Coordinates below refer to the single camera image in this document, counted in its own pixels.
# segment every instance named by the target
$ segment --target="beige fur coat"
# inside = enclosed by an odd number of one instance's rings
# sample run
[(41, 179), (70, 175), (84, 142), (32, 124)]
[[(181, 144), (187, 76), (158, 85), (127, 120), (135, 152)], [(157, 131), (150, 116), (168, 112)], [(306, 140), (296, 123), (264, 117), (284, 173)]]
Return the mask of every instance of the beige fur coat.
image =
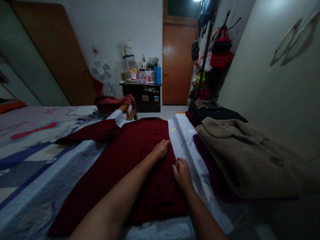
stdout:
[(241, 198), (320, 192), (320, 176), (297, 155), (239, 120), (205, 118), (196, 127), (225, 179)]

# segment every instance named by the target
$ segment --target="coat button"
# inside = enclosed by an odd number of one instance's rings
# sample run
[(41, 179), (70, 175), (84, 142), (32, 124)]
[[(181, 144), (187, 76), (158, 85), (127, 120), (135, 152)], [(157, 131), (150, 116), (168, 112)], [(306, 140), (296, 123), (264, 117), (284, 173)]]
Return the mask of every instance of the coat button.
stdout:
[(281, 161), (281, 159), (280, 158), (277, 158), (277, 157), (271, 157), (271, 159), (270, 159), (270, 162), (272, 162), (272, 163), (274, 163), (274, 164), (276, 164), (276, 165), (278, 165), (278, 166), (283, 166), (283, 162)]

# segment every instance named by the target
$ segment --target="orange pillow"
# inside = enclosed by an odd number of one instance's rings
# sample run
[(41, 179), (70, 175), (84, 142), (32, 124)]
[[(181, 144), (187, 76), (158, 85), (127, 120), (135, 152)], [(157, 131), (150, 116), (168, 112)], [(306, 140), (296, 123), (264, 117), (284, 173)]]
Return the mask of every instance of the orange pillow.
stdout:
[(0, 103), (0, 114), (1, 113), (5, 113), (5, 112), (9, 112), (9, 111), (14, 110), (14, 109), (18, 109), (18, 108), (22, 108), (22, 107), (26, 107), (27, 106), (21, 100), (17, 100), (17, 99), (6, 99), (6, 100), (8, 100), (8, 101)]

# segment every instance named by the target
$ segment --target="white fan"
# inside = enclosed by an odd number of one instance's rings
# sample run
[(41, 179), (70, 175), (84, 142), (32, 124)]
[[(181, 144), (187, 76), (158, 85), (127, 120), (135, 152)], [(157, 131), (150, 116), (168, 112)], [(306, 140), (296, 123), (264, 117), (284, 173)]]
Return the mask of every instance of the white fan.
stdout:
[(110, 80), (113, 77), (113, 70), (111, 69), (110, 65), (105, 60), (93, 60), (90, 63), (90, 72), (91, 75), (103, 83), (104, 86), (107, 86), (110, 94), (113, 96), (113, 92), (110, 85)]

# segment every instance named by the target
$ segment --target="wooden door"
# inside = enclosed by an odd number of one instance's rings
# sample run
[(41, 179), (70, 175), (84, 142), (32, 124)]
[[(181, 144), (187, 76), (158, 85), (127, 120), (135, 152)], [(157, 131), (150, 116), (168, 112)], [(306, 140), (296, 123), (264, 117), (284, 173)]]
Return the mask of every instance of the wooden door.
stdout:
[(70, 103), (93, 105), (98, 93), (64, 7), (10, 3)]
[(195, 35), (196, 27), (194, 26), (164, 24), (163, 104), (187, 104), (193, 73), (191, 45)]

